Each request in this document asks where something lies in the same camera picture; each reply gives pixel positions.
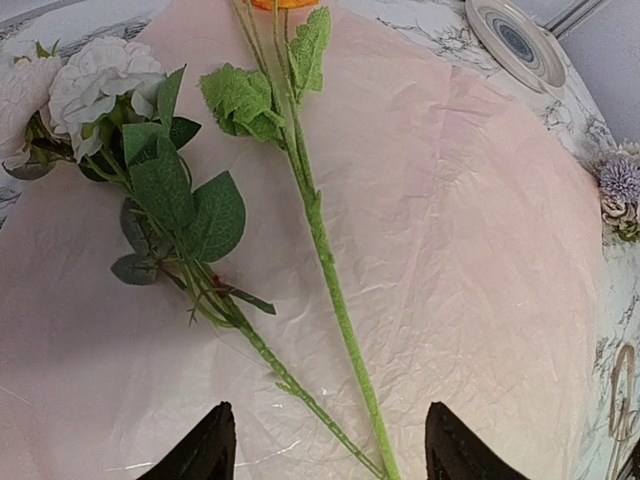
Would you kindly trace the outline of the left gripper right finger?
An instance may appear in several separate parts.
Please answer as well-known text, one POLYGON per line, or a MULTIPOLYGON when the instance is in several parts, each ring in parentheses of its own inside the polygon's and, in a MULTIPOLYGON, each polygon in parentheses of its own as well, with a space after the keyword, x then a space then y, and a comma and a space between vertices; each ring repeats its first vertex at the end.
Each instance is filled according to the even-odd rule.
POLYGON ((426 416, 425 458, 429 480, 526 479, 442 402, 433 402, 426 416))

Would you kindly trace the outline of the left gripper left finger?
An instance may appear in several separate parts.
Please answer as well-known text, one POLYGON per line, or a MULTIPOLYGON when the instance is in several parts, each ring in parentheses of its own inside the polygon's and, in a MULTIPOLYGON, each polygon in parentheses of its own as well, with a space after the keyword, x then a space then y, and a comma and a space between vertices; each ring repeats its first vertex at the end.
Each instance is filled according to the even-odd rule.
POLYGON ((139 480, 233 480, 235 456, 232 405, 223 401, 139 480))

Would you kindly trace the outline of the pink wrapping paper sheet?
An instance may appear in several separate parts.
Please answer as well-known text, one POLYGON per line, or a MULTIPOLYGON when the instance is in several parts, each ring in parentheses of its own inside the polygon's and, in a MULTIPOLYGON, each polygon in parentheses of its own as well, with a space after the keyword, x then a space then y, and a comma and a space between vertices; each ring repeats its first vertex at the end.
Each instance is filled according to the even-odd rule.
MULTIPOLYGON (((301 113, 358 342, 405 479, 426 475, 424 421, 445 403, 532 479, 569 479, 590 393, 603 272, 591 177, 518 99, 400 34, 331 9, 324 87, 301 113)), ((222 280, 369 455, 377 452, 300 196, 274 146, 224 134, 198 88, 252 55, 223 1, 178 1, 142 33, 183 68, 176 111, 202 128, 196 183, 229 171, 247 208, 222 280)), ((128 286, 122 193, 57 166, 1 230, 1 475, 133 479, 227 401, 239 479, 365 479, 281 391, 243 336, 191 322, 169 280, 128 286)))

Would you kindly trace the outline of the lilac fake flower sprig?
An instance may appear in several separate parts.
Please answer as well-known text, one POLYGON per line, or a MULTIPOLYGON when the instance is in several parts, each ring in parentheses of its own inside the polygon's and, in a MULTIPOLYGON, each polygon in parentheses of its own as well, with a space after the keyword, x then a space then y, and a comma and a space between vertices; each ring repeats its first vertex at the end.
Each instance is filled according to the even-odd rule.
POLYGON ((639 143, 604 152, 597 182, 603 223, 621 241, 639 242, 639 143))

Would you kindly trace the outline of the white rose fake flower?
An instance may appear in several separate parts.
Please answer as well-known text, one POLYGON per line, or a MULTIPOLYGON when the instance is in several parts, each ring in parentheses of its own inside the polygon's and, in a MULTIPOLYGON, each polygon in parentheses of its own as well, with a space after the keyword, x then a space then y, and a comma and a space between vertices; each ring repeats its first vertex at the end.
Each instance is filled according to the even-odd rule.
POLYGON ((120 226, 131 252, 112 265, 129 285, 167 276, 194 314, 239 331, 284 392, 299 398, 375 478, 382 470, 289 373, 239 309, 272 304, 222 282, 212 264, 240 242, 244 200, 229 173, 199 187, 180 149, 199 131, 175 105, 181 71, 167 73, 149 46, 97 38, 68 60, 38 49, 1 64, 1 166, 13 178, 44 176, 59 163, 122 188, 120 226))

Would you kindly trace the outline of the orange fake flower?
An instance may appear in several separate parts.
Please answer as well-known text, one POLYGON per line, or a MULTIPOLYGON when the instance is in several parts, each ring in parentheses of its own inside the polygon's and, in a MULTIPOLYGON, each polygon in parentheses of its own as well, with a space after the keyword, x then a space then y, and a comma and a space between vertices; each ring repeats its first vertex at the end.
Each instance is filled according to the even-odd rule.
POLYGON ((379 479, 400 476, 391 441, 341 288, 316 188, 300 110, 306 94, 323 87, 331 14, 316 1, 233 1, 255 71, 225 65, 203 77, 200 89, 219 127, 232 136, 271 143, 287 156, 304 206, 334 315, 362 394, 382 466, 379 479))

